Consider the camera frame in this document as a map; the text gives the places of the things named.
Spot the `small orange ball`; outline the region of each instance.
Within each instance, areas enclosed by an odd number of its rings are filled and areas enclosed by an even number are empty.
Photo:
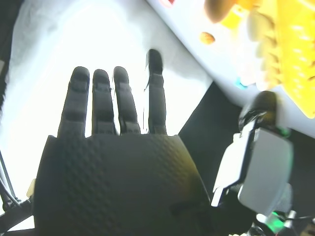
[[[202,32],[200,34],[200,41],[206,45],[210,45],[215,42],[215,38],[208,32]]]

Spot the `black finger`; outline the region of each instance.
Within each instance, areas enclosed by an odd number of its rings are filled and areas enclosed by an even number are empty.
[[[84,137],[89,95],[90,73],[87,68],[76,67],[71,75],[58,137],[75,135]]]
[[[148,84],[145,88],[146,97],[149,98],[145,109],[144,124],[148,123],[148,132],[152,134],[166,134],[166,104],[164,93],[164,79],[162,76],[163,63],[160,53],[150,49],[147,52],[147,69],[149,70]]]
[[[139,134],[140,126],[138,124],[136,107],[129,86],[127,71],[123,67],[115,67],[113,80],[115,83],[115,96],[117,98],[120,132],[121,134]]]
[[[96,70],[93,75],[92,134],[115,134],[114,111],[108,74]]]

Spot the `yellow egg carton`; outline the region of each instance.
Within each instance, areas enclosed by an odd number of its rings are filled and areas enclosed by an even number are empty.
[[[315,0],[253,4],[249,33],[260,42],[265,83],[282,85],[308,118],[315,117]]]

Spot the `black floor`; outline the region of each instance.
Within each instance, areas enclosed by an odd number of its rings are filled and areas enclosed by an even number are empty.
[[[238,132],[241,108],[232,105],[212,83],[202,101],[180,132],[206,188],[212,189],[226,147]],[[298,216],[315,214],[315,139],[297,131],[289,138],[294,144],[294,164],[290,183],[294,191],[294,210]],[[303,229],[305,222],[298,223]]]

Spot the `textured black surface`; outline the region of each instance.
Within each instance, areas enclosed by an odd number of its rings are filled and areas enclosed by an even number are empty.
[[[209,202],[178,136],[49,137],[34,218],[41,235],[205,235],[194,213],[173,215],[187,203]]]

